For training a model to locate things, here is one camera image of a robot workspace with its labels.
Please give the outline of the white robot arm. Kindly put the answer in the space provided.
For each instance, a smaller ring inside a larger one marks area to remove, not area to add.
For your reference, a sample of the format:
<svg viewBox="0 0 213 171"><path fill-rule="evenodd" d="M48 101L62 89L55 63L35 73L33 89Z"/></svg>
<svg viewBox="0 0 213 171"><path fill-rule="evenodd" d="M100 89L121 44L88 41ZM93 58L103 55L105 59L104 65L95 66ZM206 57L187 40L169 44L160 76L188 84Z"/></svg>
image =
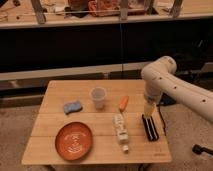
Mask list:
<svg viewBox="0 0 213 171"><path fill-rule="evenodd" d="M176 61L170 56L160 57L142 69L146 102L157 104L165 93L213 123L213 92L177 78L176 69Z"/></svg>

